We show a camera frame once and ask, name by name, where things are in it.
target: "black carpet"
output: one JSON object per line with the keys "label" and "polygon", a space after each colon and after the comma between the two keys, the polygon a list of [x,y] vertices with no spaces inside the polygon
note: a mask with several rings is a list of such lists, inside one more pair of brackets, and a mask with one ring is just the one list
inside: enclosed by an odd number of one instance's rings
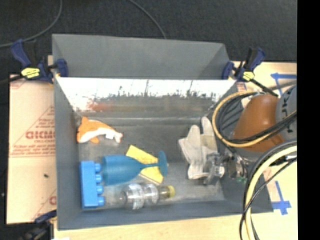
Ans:
{"label": "black carpet", "polygon": [[[260,47],[265,61],[297,62],[298,0],[132,1],[138,5],[129,0],[62,0],[57,22],[34,40],[36,57],[52,53],[52,33],[76,33],[219,42],[233,61],[244,60],[249,47]],[[10,43],[41,33],[59,9],[60,0],[0,0],[0,81],[21,68]],[[0,240],[16,240],[33,225],[5,225],[7,87],[0,86]]]}

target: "cardboard sheet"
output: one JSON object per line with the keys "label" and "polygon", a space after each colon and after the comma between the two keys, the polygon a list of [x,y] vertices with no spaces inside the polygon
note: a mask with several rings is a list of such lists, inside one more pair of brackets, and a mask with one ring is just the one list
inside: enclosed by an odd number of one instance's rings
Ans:
{"label": "cardboard sheet", "polygon": [[28,223],[56,208],[53,85],[20,79],[10,85],[6,223]]}

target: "black wire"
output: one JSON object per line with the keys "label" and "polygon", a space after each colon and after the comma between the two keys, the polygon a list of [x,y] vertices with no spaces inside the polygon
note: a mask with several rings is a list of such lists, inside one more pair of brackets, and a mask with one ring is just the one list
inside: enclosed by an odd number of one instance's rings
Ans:
{"label": "black wire", "polygon": [[134,0],[128,0],[129,2],[131,2],[133,5],[135,5],[136,7],[138,7],[143,13],[145,13],[152,21],[153,23],[157,26],[157,28],[160,30],[160,32],[162,33],[162,36],[164,39],[167,39],[167,36],[165,34],[165,32],[163,31],[162,27],[159,25],[159,23],[155,20],[154,17],[152,17],[150,15],[149,12],[146,11],[146,9],[144,9],[141,5],[139,5],[137,2],[135,2]]}
{"label": "black wire", "polygon": [[[63,8],[63,0],[60,0],[60,2],[59,2],[59,11],[58,11],[57,16],[53,20],[53,22],[47,28],[45,28],[44,30],[42,30],[42,31],[40,31],[40,32],[38,32],[38,33],[36,33],[36,34],[34,34],[32,36],[23,38],[22,41],[23,42],[27,42],[27,41],[36,39],[36,38],[42,36],[43,34],[45,34],[47,31],[49,31],[57,23],[58,19],[60,18],[60,15],[61,15],[61,12],[62,12],[62,8]],[[13,43],[14,42],[0,44],[0,48],[10,47]]]}
{"label": "black wire", "polygon": [[292,124],[295,120],[297,119],[297,112],[295,111],[294,113],[292,113],[291,115],[289,115],[288,117],[286,117],[285,119],[275,123],[274,125],[272,125],[271,127],[267,128],[266,130],[263,130],[253,136],[250,137],[246,137],[246,138],[242,138],[242,139],[227,139],[228,141],[232,141],[233,143],[236,144],[241,144],[241,143],[245,143],[248,141],[254,141],[257,138],[263,137],[266,135],[266,133],[272,133],[270,134],[266,139],[271,138],[272,136],[278,134],[279,132],[281,132],[284,128],[288,127],[290,124]]}
{"label": "black wire", "polygon": [[[254,200],[257,198],[257,196],[260,194],[260,192],[262,191],[262,189],[264,189],[266,187],[266,185],[272,181],[279,173],[281,173],[284,169],[286,169],[287,167],[289,167],[291,164],[293,164],[294,162],[297,161],[297,158],[294,158],[292,160],[290,160],[287,164],[285,164],[283,167],[281,167],[272,177],[270,177],[267,181],[265,181],[260,187],[259,189],[254,193],[254,195],[252,195],[250,201],[248,202],[248,204],[245,206],[244,210],[243,210],[243,213],[242,213],[242,216],[241,216],[241,219],[240,219],[240,225],[239,225],[239,232],[240,232],[240,238],[241,240],[243,240],[243,237],[242,237],[242,227],[243,227],[243,224],[245,222],[245,216],[249,210],[249,208],[252,206],[252,203],[254,202]],[[256,240],[259,239],[258,235],[256,235],[257,232],[255,232],[255,238]]]}
{"label": "black wire", "polygon": [[271,137],[273,137],[274,135],[280,133],[283,129],[285,129],[286,127],[288,127],[290,124],[292,124],[296,119],[297,119],[297,111],[295,111],[294,113],[292,113],[291,115],[289,115],[288,117],[286,117],[285,119],[275,123],[274,125],[272,125],[271,127],[261,131],[261,132],[258,132],[257,134],[254,134],[252,136],[249,136],[249,137],[246,137],[246,138],[242,138],[242,139],[231,139],[227,136],[225,136],[223,134],[223,132],[221,131],[221,124],[223,122],[223,118],[226,116],[226,112],[225,111],[228,111],[230,109],[230,107],[235,103],[235,102],[239,102],[239,100],[242,100],[248,96],[251,96],[253,95],[254,92],[252,93],[246,93],[246,94],[243,94],[243,95],[238,95],[234,98],[232,98],[231,100],[228,100],[228,102],[226,104],[224,104],[221,108],[220,108],[220,111],[219,111],[219,114],[216,116],[216,125],[217,125],[217,128],[221,134],[221,136],[226,140],[226,141],[229,141],[229,142],[232,142],[234,144],[243,144],[243,143],[247,143],[247,142],[250,142],[250,141],[254,141],[260,137],[264,137],[266,134],[270,134],[267,138],[265,139],[269,139]]}
{"label": "black wire", "polygon": [[[260,166],[267,160],[269,159],[271,156],[273,156],[275,153],[280,152],[281,150],[287,149],[289,147],[295,146],[297,145],[297,140],[296,139],[291,139],[288,140],[286,142],[280,143],[274,147],[272,147],[271,149],[269,149],[267,152],[265,152],[263,155],[261,155],[258,160],[254,163],[254,165],[251,168],[251,171],[249,173],[249,175],[247,176],[247,181],[246,181],[246,185],[244,188],[244,194],[243,194],[243,209],[246,208],[246,196],[247,196],[247,192],[248,192],[248,187],[250,185],[250,182],[252,180],[252,177],[254,176],[255,172],[260,168]],[[254,225],[252,224],[252,229],[253,229],[253,233],[256,236],[256,230],[254,228]]]}

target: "orange toy fish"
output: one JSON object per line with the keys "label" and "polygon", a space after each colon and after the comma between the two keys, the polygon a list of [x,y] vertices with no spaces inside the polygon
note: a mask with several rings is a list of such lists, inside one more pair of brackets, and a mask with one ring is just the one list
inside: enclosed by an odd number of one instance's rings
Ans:
{"label": "orange toy fish", "polygon": [[85,143],[88,141],[99,143],[98,135],[105,135],[107,139],[114,139],[117,143],[120,143],[121,138],[124,136],[109,125],[98,120],[88,119],[84,116],[76,134],[76,141],[78,143]]}

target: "clear plastic bottle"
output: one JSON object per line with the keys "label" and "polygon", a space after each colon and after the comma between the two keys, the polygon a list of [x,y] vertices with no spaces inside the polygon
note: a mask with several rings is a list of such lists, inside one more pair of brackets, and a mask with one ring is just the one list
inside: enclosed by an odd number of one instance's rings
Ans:
{"label": "clear plastic bottle", "polygon": [[122,207],[138,210],[142,207],[156,205],[160,200],[172,198],[175,188],[171,185],[153,183],[132,183],[125,186],[120,193]]}

